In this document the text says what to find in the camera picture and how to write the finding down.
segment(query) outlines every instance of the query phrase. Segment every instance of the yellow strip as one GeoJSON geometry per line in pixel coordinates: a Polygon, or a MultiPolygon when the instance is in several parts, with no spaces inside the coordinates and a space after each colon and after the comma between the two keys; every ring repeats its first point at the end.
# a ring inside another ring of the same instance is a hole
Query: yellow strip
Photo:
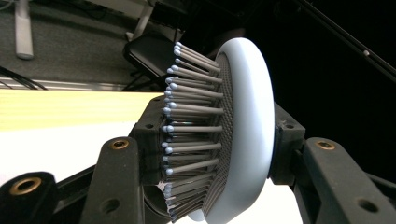
{"type": "Polygon", "coordinates": [[[0,132],[138,121],[162,93],[0,90],[0,132]]]}

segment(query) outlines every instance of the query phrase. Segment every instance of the brass ring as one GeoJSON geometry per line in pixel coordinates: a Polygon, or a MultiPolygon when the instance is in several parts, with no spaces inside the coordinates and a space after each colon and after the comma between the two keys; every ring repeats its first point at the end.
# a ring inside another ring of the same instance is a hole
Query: brass ring
{"type": "Polygon", "coordinates": [[[325,142],[325,141],[317,141],[316,142],[317,146],[320,147],[321,149],[325,149],[325,150],[333,150],[335,149],[335,145],[329,142],[325,142]]]}
{"type": "Polygon", "coordinates": [[[110,144],[110,146],[111,146],[112,149],[115,149],[115,150],[123,149],[123,148],[126,148],[126,147],[129,146],[129,142],[127,140],[124,140],[124,139],[118,139],[118,140],[113,141],[110,144]]]}
{"type": "Polygon", "coordinates": [[[39,177],[26,177],[22,180],[15,182],[11,189],[9,189],[9,193],[12,195],[22,195],[26,193],[30,193],[33,190],[37,189],[41,184],[41,178],[39,177]]]}

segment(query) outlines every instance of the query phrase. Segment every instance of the hairbrush head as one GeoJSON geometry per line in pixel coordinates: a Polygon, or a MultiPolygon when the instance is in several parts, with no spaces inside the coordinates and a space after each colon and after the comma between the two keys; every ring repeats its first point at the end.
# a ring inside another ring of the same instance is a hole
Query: hairbrush head
{"type": "Polygon", "coordinates": [[[226,223],[258,198],[274,143],[274,100],[262,54],[245,38],[215,61],[180,43],[166,79],[162,191],[173,222],[202,210],[226,223]]]}

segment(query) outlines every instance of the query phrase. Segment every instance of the black chair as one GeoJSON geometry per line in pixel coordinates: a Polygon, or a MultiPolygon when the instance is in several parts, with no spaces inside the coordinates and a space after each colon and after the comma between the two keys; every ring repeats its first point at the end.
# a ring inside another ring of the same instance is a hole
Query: black chair
{"type": "MultiPolygon", "coordinates": [[[[215,36],[208,44],[211,48],[205,55],[214,59],[221,45],[227,40],[244,35],[245,29],[238,28],[215,36]]],[[[171,76],[166,73],[166,70],[175,63],[174,45],[173,41],[158,32],[143,34],[127,43],[123,49],[123,56],[137,68],[136,73],[139,75],[123,90],[137,91],[157,84],[160,87],[159,91],[163,91],[166,88],[165,79],[171,76]],[[148,81],[134,86],[142,76],[148,77],[148,81]]]]}

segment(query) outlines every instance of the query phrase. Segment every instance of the brush bristle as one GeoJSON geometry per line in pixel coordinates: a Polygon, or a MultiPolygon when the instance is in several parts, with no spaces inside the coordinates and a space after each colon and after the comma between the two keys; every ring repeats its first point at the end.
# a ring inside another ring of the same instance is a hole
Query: brush bristle
{"type": "Polygon", "coordinates": [[[230,159],[233,128],[232,90],[223,90],[224,82],[231,88],[226,57],[220,57],[221,63],[211,61],[180,43],[175,54],[180,58],[168,69],[175,76],[166,79],[161,143],[161,189],[172,222],[197,209],[207,211],[221,193],[227,173],[221,167],[230,159]],[[223,173],[220,181],[217,172],[223,173]]]}

